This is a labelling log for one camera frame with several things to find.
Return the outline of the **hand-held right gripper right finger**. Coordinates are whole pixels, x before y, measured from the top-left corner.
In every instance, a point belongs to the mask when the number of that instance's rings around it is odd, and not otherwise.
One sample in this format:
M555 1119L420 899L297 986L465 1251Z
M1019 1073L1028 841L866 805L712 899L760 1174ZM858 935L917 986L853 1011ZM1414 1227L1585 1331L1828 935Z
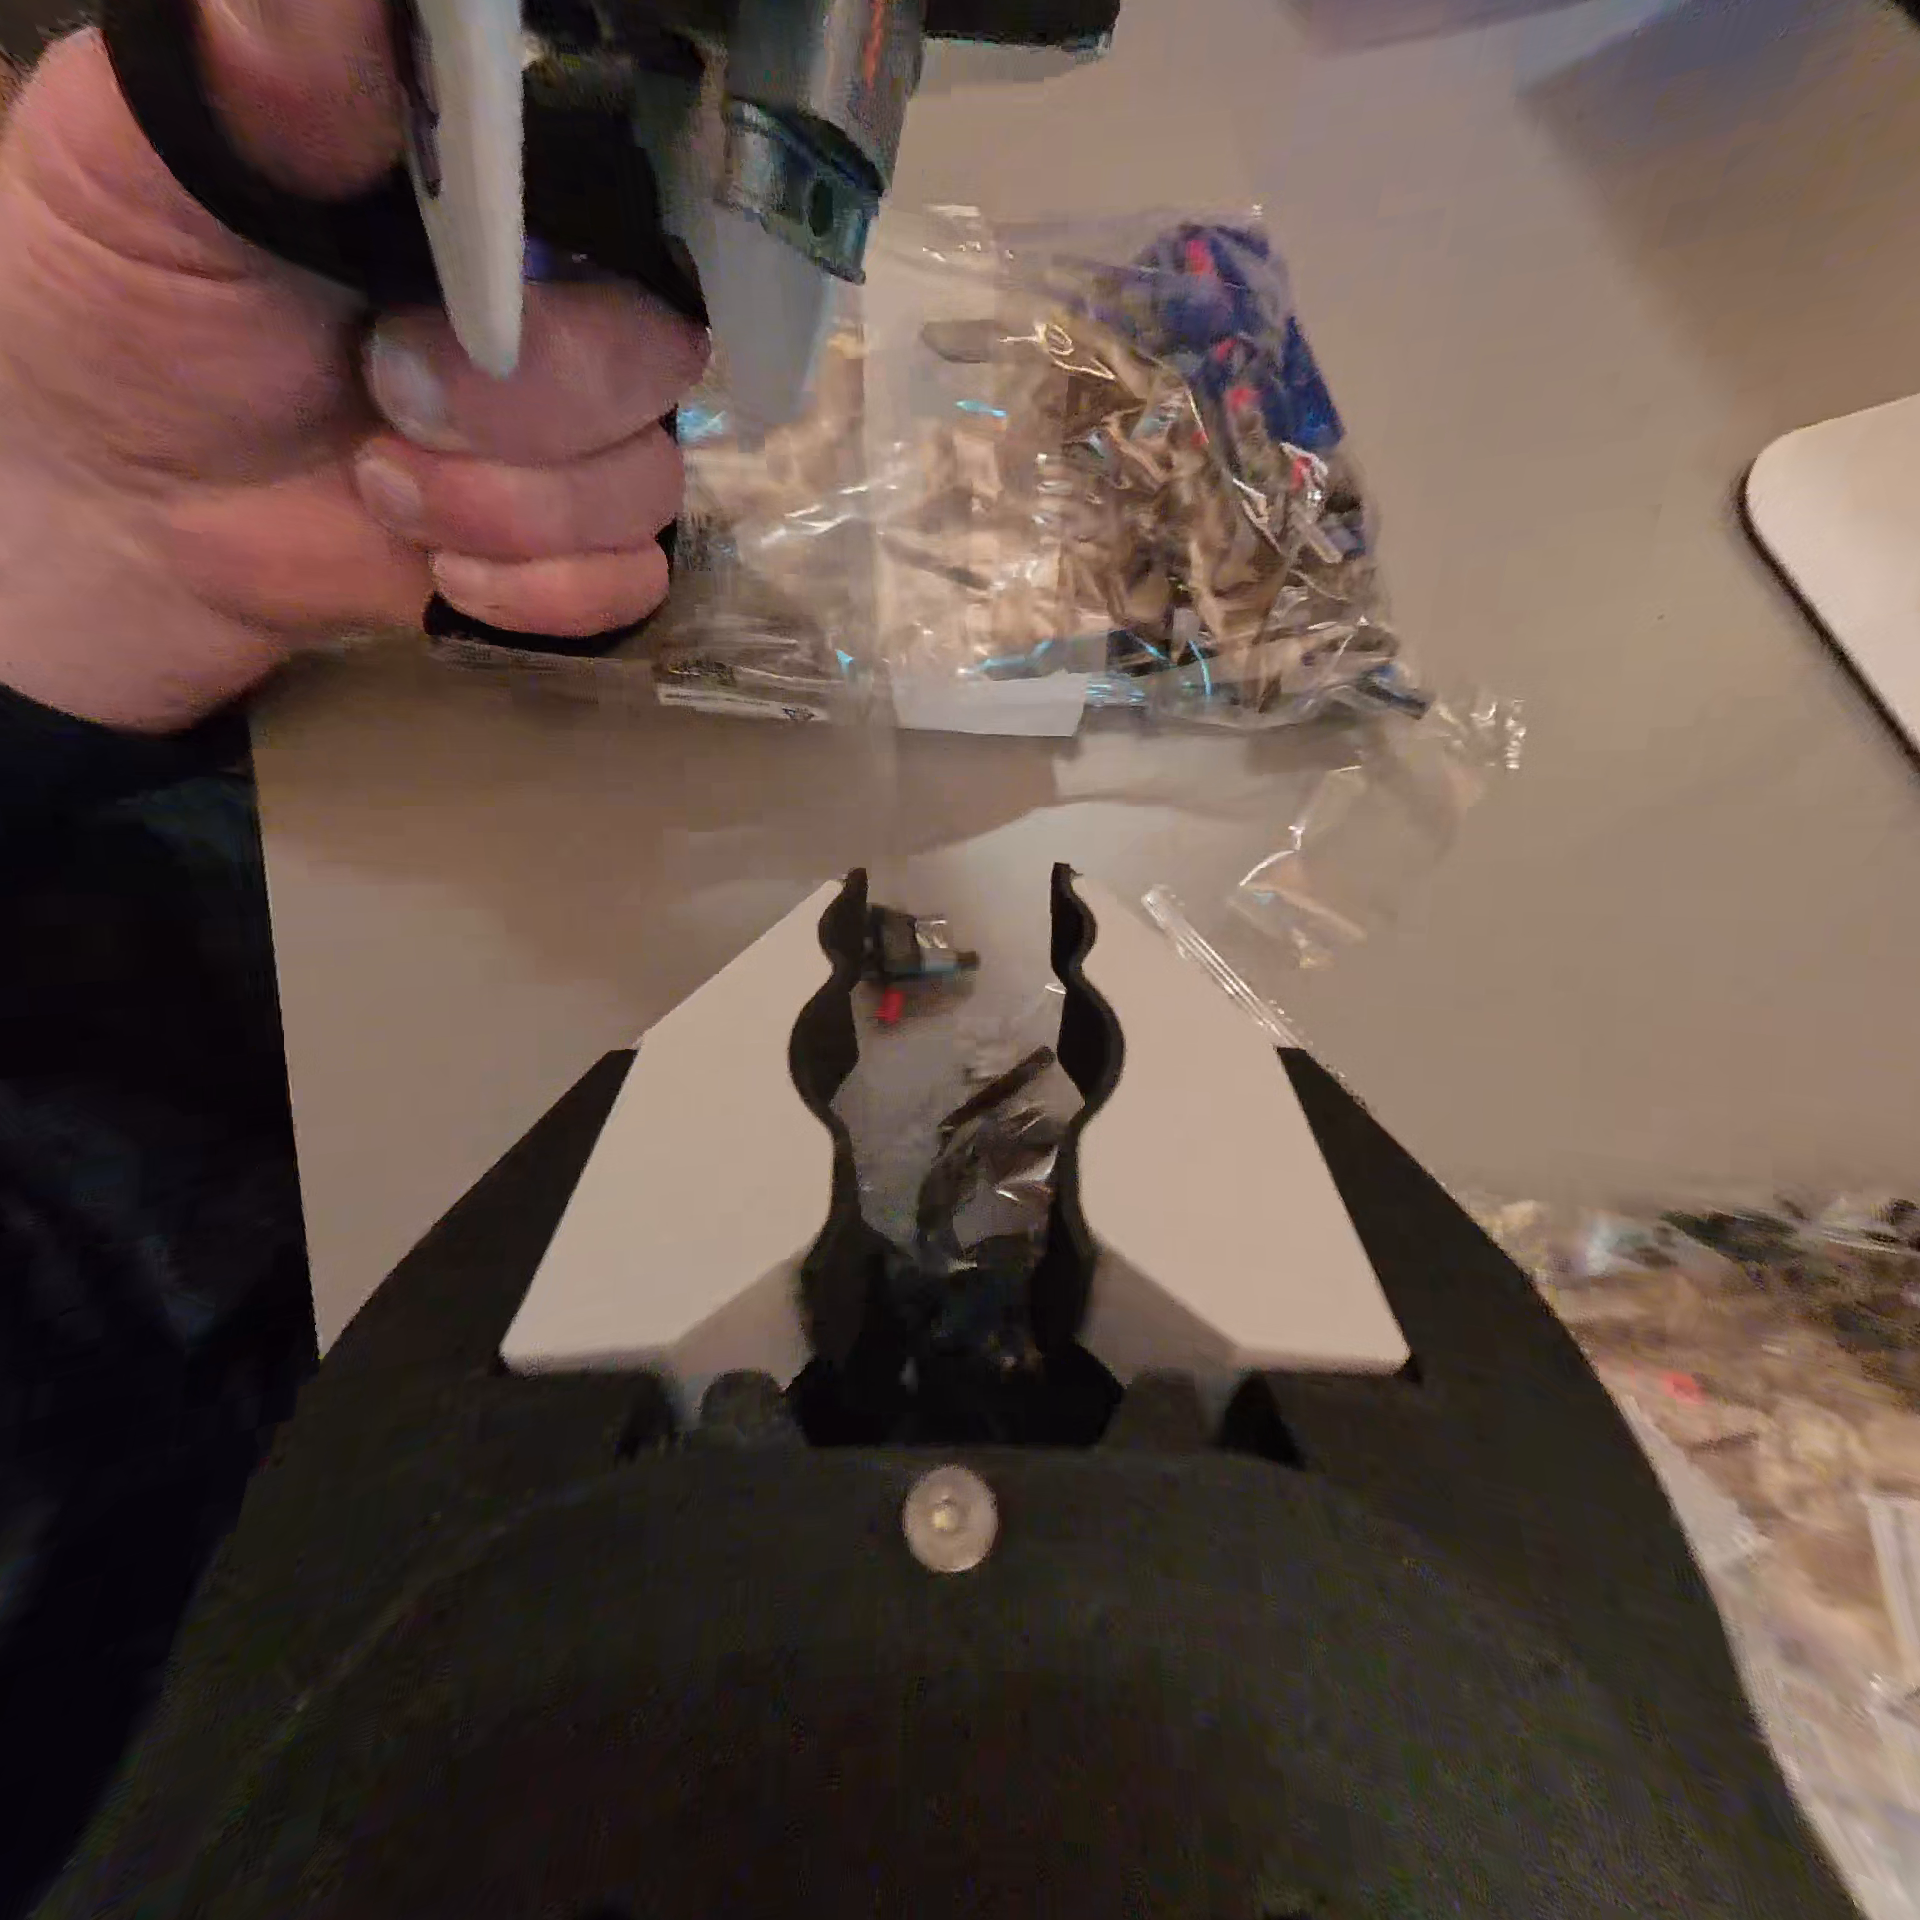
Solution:
M1207 1413L1253 1372L1402 1372L1402 1328L1283 1073L1293 1042L1072 858L1045 909L1078 1089L1045 1211L1045 1357L1113 1391L1183 1372Z

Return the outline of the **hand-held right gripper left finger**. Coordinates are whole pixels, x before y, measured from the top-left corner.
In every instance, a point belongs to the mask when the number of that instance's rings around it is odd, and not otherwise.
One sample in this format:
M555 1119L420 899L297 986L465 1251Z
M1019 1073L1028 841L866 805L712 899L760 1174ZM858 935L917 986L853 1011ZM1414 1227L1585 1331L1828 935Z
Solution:
M721 1372L858 1372L887 1241L853 1126L866 873L820 883L642 1026L582 1174L499 1342L509 1372L660 1372L688 1413Z

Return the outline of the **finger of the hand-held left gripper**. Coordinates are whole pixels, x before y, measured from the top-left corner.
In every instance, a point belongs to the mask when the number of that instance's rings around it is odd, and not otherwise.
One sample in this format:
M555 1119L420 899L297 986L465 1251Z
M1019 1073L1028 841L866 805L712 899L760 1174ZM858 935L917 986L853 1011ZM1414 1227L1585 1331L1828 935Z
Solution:
M705 333L742 432L813 403L839 271L802 212L679 199L679 312Z

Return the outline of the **person's left forearm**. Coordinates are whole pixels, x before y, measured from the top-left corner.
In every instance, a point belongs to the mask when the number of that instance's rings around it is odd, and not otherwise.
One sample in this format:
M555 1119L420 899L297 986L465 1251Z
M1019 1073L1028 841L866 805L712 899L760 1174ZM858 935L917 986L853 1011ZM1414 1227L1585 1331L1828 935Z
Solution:
M0 692L0 915L213 883L265 883L248 701L183 731L113 731Z

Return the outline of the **person's left hand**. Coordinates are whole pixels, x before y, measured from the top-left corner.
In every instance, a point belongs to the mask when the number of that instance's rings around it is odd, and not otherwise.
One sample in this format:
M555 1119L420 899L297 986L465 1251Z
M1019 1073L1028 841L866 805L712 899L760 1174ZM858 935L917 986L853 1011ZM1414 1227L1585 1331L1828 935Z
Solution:
M611 632L663 607L705 333L535 285L510 376L432 304L233 239L148 145L82 25L0 121L0 680L195 731L302 643L449 613Z

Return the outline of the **clear bag of tan parts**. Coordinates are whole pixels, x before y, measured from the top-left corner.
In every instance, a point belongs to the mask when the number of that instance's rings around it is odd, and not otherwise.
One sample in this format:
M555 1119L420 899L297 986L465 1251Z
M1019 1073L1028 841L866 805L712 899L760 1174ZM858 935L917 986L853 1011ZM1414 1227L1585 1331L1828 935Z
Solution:
M679 422L660 705L1078 740L1359 723L1519 765L1425 672L1258 199L887 216L792 430Z

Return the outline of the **person's legs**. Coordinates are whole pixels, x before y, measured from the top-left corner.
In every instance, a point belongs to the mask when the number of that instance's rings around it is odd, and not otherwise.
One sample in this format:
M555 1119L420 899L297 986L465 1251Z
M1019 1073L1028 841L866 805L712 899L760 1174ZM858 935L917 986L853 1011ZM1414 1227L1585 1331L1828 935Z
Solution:
M0 873L0 1909L82 1852L313 1372L253 819L48 826Z

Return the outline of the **clear bag of black red parts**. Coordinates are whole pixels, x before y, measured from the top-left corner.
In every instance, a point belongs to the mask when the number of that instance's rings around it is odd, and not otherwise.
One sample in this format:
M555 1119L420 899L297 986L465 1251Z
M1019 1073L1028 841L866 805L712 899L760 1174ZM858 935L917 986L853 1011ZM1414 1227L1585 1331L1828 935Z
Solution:
M1642 1432L1758 1736L1875 1920L1920 1909L1920 1202L1468 1201Z

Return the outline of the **white book stand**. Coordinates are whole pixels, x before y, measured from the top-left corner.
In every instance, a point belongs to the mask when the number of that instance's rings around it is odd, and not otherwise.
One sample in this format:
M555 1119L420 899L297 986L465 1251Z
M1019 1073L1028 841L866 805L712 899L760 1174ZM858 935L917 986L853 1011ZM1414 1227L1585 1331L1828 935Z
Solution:
M1920 755L1920 403L1773 432L1740 464L1740 538Z

